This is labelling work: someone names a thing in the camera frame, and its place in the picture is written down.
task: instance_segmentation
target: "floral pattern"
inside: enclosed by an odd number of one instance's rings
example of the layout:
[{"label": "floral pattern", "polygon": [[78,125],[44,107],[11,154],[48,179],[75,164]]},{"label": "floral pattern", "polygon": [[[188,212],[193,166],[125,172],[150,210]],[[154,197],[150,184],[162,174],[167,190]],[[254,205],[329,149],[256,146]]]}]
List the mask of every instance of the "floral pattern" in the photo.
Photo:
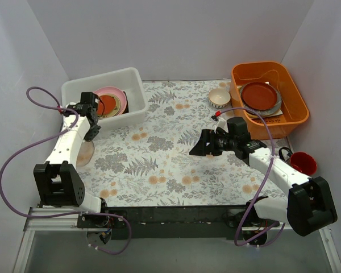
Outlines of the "floral pattern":
[{"label": "floral pattern", "polygon": [[[229,84],[229,80],[144,82],[149,99],[145,121],[103,131],[95,138],[91,161],[77,168],[86,190],[105,198],[109,206],[244,204],[253,198],[264,176],[232,152],[189,155],[201,130],[215,126],[209,91]],[[225,119],[232,116],[224,114]],[[287,141],[277,139],[276,146],[287,146]],[[262,194],[285,198],[271,181]]]}]

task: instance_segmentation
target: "stack of plates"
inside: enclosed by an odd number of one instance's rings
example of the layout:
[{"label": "stack of plates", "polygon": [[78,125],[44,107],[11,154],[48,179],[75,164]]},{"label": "stack of plates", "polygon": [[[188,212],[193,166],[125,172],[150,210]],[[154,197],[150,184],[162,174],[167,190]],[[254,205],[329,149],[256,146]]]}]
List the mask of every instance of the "stack of plates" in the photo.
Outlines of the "stack of plates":
[{"label": "stack of plates", "polygon": [[[250,82],[239,89],[244,107],[257,112],[262,117],[270,117],[280,111],[282,97],[277,89],[264,82]],[[253,113],[247,114],[257,118]]]},{"label": "stack of plates", "polygon": [[97,115],[100,119],[121,115],[126,110],[126,95],[119,88],[103,87],[94,93],[100,97],[97,108]]}]

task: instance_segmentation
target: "white plastic bin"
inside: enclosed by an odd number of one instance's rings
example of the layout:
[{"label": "white plastic bin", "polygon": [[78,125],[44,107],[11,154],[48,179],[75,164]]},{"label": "white plastic bin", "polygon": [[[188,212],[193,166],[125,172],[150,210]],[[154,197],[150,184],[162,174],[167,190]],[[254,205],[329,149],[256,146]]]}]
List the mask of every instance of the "white plastic bin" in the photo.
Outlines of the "white plastic bin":
[{"label": "white plastic bin", "polygon": [[144,122],[149,104],[139,72],[133,67],[66,82],[62,85],[62,104],[77,103],[82,92],[95,92],[106,86],[117,87],[126,93],[129,113],[100,119],[100,132]]}]

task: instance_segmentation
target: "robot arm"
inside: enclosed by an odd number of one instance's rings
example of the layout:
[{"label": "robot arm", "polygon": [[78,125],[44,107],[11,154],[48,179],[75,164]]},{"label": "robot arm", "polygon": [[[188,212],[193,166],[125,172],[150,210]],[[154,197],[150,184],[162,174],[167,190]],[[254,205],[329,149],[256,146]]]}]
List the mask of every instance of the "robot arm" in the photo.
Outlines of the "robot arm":
[{"label": "robot arm", "polygon": [[[202,130],[202,135],[190,155],[217,156],[222,151],[233,151],[237,158],[261,173],[266,173],[271,151],[259,140],[252,140],[243,118],[227,121],[228,133],[221,128]],[[331,191],[325,179],[312,179],[279,158],[275,158],[269,179],[288,197],[288,201],[261,197],[253,206],[261,219],[289,223],[293,230],[306,236],[337,221]]]},{"label": "robot arm", "polygon": [[[44,205],[69,207],[79,212],[101,211],[102,200],[86,192],[76,171],[82,142],[91,141],[101,128],[97,125],[97,106],[96,95],[92,92],[82,93],[79,103],[67,106],[79,115],[75,127],[61,135],[45,163],[34,168],[34,178]],[[69,111],[62,114],[62,130],[66,130],[76,116]]]}]

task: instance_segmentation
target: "red cup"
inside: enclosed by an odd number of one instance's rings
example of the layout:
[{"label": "red cup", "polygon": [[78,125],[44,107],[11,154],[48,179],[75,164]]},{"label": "red cup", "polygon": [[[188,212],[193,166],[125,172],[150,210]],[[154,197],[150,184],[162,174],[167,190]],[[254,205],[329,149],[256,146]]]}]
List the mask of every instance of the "red cup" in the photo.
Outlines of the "red cup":
[{"label": "red cup", "polygon": [[[283,150],[288,152],[289,159],[284,158],[282,153]],[[293,153],[290,148],[282,147],[279,149],[279,157],[281,160],[291,165],[293,169],[296,169],[298,172],[304,173],[305,175],[313,175],[317,171],[317,162],[312,156],[305,152]]]}]

